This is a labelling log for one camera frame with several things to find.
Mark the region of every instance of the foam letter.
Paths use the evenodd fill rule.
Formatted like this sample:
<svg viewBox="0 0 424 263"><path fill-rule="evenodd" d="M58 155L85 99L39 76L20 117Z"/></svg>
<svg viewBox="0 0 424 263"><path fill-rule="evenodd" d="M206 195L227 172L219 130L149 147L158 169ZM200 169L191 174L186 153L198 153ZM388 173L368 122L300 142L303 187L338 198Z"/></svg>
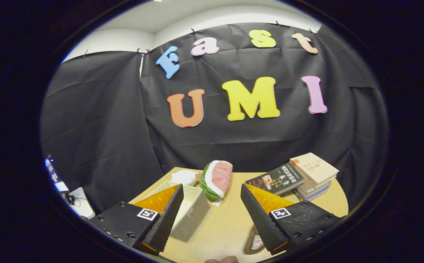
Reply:
<svg viewBox="0 0 424 263"><path fill-rule="evenodd" d="M204 108L202 107L202 94L203 89L194 89L188 92L188 96L192 98L193 115L190 118L186 118L182 111L182 100L183 94L171 95L167 98L167 102L170 103L171 120L174 124L184 128L198 125L204 117Z"/></svg>
<svg viewBox="0 0 424 263"><path fill-rule="evenodd" d="M230 101L230 121L239 121L245 118L241 112L240 105L245 110L249 118L256 115L257 106L260 105L257 116L259 118L273 118L280 116L277 109L274 95L275 79L272 77L261 77L254 83L252 94L239 80L231 80L222 85L222 89L228 92Z"/></svg>
<svg viewBox="0 0 424 263"><path fill-rule="evenodd" d="M310 52L310 53L313 53L313 54L317 54L319 52L319 50L317 50L317 48L311 47L311 45L309 44L311 42L311 40L309 38L305 37L304 35L301 35L301 33L293 34L292 38L295 38L296 40L298 40L301 47L304 50L306 50L307 52Z"/></svg>
<svg viewBox="0 0 424 263"><path fill-rule="evenodd" d="M175 65L172 62L178 62L178 55L176 55L175 52L178 48L175 46L171 46L163 53L160 58L158 58L157 62L155 64L159 65L167 72L166 77L169 79L171 78L179 69L180 65Z"/></svg>
<svg viewBox="0 0 424 263"><path fill-rule="evenodd" d="M275 47L277 45L277 42L271 37L272 35L265 30L251 30L249 36L256 47Z"/></svg>
<svg viewBox="0 0 424 263"><path fill-rule="evenodd" d="M304 76L301 77L301 80L308 86L309 99L311 101L311 106L309 106L308 108L309 113L326 113L327 106L324 105L321 87L319 86L319 82L321 82L321 79L316 76Z"/></svg>
<svg viewBox="0 0 424 263"><path fill-rule="evenodd" d="M217 40L213 37L204 37L199 40L194 41L193 45L195 47L192 48L191 54L193 56L200 56L207 54L214 54L219 51L219 47L217 47Z"/></svg>

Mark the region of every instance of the finger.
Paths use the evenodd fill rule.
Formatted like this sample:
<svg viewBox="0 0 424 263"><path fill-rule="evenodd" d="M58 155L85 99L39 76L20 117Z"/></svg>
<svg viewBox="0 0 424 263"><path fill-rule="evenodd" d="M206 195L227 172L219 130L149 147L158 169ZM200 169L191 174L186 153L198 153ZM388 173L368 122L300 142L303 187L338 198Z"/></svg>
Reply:
<svg viewBox="0 0 424 263"><path fill-rule="evenodd" d="M220 260L220 263L238 263L238 258L235 256L226 256Z"/></svg>

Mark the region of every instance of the hand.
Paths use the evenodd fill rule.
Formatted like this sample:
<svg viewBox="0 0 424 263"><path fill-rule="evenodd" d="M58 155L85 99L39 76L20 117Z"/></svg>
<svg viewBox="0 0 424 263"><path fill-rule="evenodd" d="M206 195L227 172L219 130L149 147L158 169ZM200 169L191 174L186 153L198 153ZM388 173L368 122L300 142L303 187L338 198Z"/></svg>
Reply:
<svg viewBox="0 0 424 263"><path fill-rule="evenodd" d="M218 261L216 259L208 259L204 263L239 263L238 258L235 256L226 256L222 260Z"/></svg>

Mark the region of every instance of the letter m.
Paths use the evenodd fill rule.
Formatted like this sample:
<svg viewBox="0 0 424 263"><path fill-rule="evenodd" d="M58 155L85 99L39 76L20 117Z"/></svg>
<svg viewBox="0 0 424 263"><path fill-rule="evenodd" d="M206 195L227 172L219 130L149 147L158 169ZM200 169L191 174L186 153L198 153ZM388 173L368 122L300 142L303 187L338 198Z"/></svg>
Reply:
<svg viewBox="0 0 424 263"><path fill-rule="evenodd" d="M241 107L249 118L254 118L257 106L260 105L257 116L259 118L273 118L280 116L277 109L274 94L275 79L272 77L258 78L254 84L253 92L249 93L246 87L239 80L231 80L222 85L222 89L228 92L230 101L230 121L244 120L245 115Z"/></svg>

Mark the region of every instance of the blue letter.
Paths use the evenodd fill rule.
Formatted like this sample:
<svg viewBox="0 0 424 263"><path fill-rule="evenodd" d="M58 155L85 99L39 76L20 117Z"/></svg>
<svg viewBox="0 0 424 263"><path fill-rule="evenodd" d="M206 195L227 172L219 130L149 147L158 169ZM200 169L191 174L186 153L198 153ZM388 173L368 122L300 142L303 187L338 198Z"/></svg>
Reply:
<svg viewBox="0 0 424 263"><path fill-rule="evenodd" d="M172 62L178 62L178 55L176 55L175 52L178 48L175 46L171 46L163 53L160 58L158 58L157 62L155 64L159 65L167 72L166 77L169 79L171 78L179 69L180 65L175 65Z"/></svg>

